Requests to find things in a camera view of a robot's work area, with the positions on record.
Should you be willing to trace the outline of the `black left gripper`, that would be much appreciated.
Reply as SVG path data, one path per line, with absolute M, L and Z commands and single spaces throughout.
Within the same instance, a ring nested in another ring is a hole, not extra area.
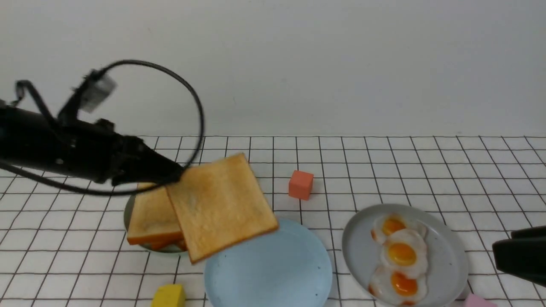
M 185 168 L 146 147 L 136 136 L 122 135 L 107 120 L 61 124 L 57 173 L 97 183 L 173 183 Z

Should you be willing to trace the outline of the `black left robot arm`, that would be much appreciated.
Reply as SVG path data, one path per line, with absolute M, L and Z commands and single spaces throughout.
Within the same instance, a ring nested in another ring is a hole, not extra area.
M 149 148 L 139 137 L 122 135 L 114 124 L 77 120 L 53 132 L 45 118 L 18 107 L 1 108 L 1 161 L 96 183 L 172 183 L 183 167 Z

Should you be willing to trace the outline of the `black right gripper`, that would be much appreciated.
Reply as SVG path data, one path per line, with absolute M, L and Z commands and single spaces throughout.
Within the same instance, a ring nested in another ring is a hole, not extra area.
M 492 245 L 497 270 L 546 286 L 546 227 L 511 232 L 509 239 Z

